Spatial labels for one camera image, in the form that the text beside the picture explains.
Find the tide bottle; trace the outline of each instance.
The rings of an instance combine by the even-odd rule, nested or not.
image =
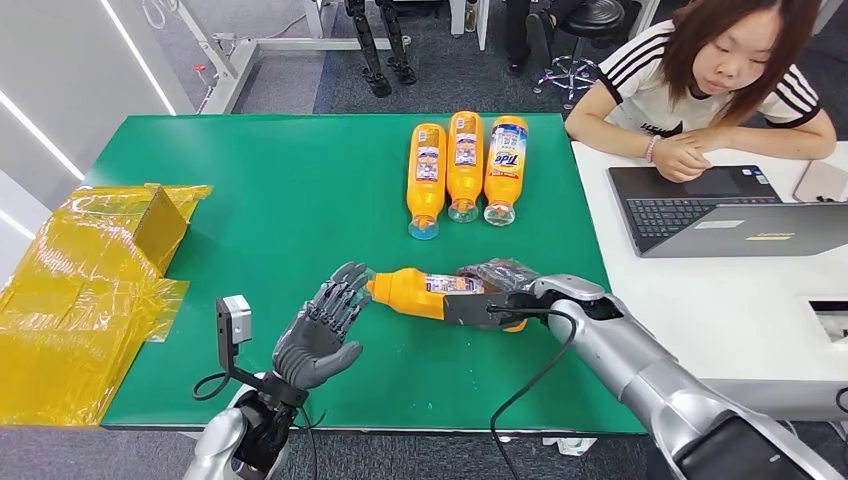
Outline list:
[[[365,288],[375,302],[388,305],[398,313],[435,320],[445,319],[445,295],[484,293],[480,280],[430,275],[415,268],[375,274]]]
[[[483,121],[474,112],[451,117],[448,136],[448,216],[459,223],[477,219],[477,197],[483,190]]]
[[[430,240],[439,233],[439,212],[445,206],[447,134],[434,123],[423,123],[412,132],[406,206],[412,214],[409,234]]]
[[[503,227],[515,221],[515,201],[524,182],[527,123],[519,117],[498,117],[492,126],[484,190],[489,202],[483,217]]]

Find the robot leg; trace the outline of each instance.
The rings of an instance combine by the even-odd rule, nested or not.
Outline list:
[[[395,3],[393,0],[376,0],[375,3],[380,7],[380,17],[383,19],[389,45],[392,47],[393,56],[389,58],[388,65],[394,70],[400,83],[412,85],[417,79],[412,67],[409,66],[409,58],[403,48],[403,32],[400,31]]]
[[[365,0],[345,0],[345,10],[348,16],[353,19],[353,25],[356,27],[356,38],[359,40],[359,46],[362,47],[362,54],[365,56],[367,67],[362,70],[362,76],[365,77],[365,81],[368,82],[374,96],[378,98],[387,97],[392,93],[392,86],[389,85],[389,80],[386,79],[380,69],[377,45],[374,43],[374,36],[371,34],[368,19],[365,18]]]

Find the yellow plastic film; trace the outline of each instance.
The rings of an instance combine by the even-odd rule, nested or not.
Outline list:
[[[167,337],[188,282],[161,272],[210,191],[81,188],[45,222],[0,290],[0,424],[100,422],[142,343]]]

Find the bottle cap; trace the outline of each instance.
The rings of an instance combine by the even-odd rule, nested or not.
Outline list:
[[[480,216],[480,209],[473,200],[459,198],[448,208],[448,216],[457,223],[473,222]]]
[[[373,280],[368,280],[365,289],[371,294],[371,299],[377,303],[388,304],[392,295],[392,274],[378,273]]]
[[[432,240],[439,234],[439,224],[433,217],[419,215],[409,222],[409,234],[418,240]]]
[[[483,211],[483,218],[496,227],[505,227],[515,221],[515,210],[506,202],[492,202]]]

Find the robotic arm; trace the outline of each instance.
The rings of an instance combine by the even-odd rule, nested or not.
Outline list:
[[[500,328],[524,316],[500,305],[558,312],[543,322],[561,342],[573,334],[580,358],[639,419],[679,479],[843,479],[776,421],[737,405],[683,369],[600,286],[555,275],[533,281],[528,290],[447,298],[446,319],[464,316],[464,322]],[[482,311],[488,312],[485,319],[474,313]]]
[[[289,427],[307,390],[350,366],[361,351],[356,342],[344,343],[344,337],[369,300],[358,293],[364,272],[362,264],[347,264],[322,285],[280,337],[274,368],[261,378],[234,364],[238,344],[250,339],[249,307],[240,297],[219,300],[223,376],[249,388],[209,422],[184,479],[271,477],[285,460]],[[447,296],[445,320],[499,329],[526,317],[510,310],[528,308],[553,312],[542,322],[561,342],[571,341],[586,365],[630,408],[677,478],[843,480],[780,424],[735,404],[684,370],[620,300],[591,282],[555,275],[537,278],[522,290]]]

